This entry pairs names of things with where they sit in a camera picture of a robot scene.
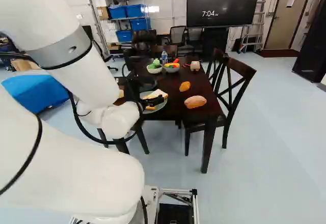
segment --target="water bottle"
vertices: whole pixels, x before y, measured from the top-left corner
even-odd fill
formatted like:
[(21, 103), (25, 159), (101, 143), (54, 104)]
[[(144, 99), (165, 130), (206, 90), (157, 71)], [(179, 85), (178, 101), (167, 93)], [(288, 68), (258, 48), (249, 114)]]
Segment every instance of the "water bottle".
[(163, 49), (161, 60), (163, 65), (168, 62), (168, 53), (165, 51), (165, 49)]

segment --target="gray plate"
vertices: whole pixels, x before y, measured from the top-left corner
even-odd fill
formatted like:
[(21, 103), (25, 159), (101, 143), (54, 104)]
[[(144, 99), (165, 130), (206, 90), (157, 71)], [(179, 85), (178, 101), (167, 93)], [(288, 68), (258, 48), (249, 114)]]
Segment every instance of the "gray plate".
[[(142, 93), (140, 93), (140, 98), (143, 98), (143, 97), (145, 97), (145, 96), (151, 94), (152, 92), (153, 92), (153, 91), (142, 92)], [(156, 108), (155, 110), (144, 110), (144, 111), (143, 111), (143, 114), (146, 115), (146, 114), (154, 113), (154, 112), (160, 110), (161, 108), (163, 108), (163, 107), (166, 105), (167, 102), (168, 102), (168, 98), (165, 98), (163, 103), (160, 103), (160, 104), (158, 104), (157, 106), (155, 106), (155, 108)]]

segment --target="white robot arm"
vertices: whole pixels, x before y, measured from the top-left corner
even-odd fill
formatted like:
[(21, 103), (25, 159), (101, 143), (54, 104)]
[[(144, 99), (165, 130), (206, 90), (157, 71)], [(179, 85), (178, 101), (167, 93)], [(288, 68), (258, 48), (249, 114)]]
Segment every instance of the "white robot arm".
[[(123, 137), (139, 118), (133, 102), (113, 106), (117, 83), (64, 0), (0, 0), (0, 31), (98, 110), (96, 125)], [(128, 223), (144, 188), (129, 155), (51, 128), (0, 86), (0, 206), (69, 212), (91, 223)]]

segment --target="dining table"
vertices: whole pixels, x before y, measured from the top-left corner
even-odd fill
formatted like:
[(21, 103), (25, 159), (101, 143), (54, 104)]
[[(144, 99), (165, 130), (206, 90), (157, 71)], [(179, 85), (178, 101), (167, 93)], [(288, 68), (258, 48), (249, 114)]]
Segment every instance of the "dining table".
[[(143, 58), (133, 64), (134, 72), (139, 77), (151, 77), (157, 81), (157, 89), (161, 89), (168, 94), (166, 105), (154, 113), (143, 114), (144, 121), (178, 121), (204, 123), (204, 140), (201, 161), (201, 172), (207, 173), (212, 144), (218, 117), (223, 115), (220, 104), (208, 80), (208, 77), (200, 67), (199, 71), (191, 71), (189, 66), (192, 61), (198, 61), (197, 57), (185, 56), (179, 58), (180, 69), (175, 73), (162, 72), (151, 74), (147, 71), (147, 65), (152, 63), (152, 59)], [(190, 89), (181, 92), (179, 87), (184, 81), (189, 81)], [(189, 109), (184, 101), (195, 95), (203, 96), (207, 102), (203, 106)]]

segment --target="tv screen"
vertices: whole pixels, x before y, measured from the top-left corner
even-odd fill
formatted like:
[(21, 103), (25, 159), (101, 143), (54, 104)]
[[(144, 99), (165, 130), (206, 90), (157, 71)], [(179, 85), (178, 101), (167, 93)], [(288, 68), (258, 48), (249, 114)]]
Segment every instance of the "tv screen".
[(187, 26), (251, 24), (257, 0), (187, 0)]

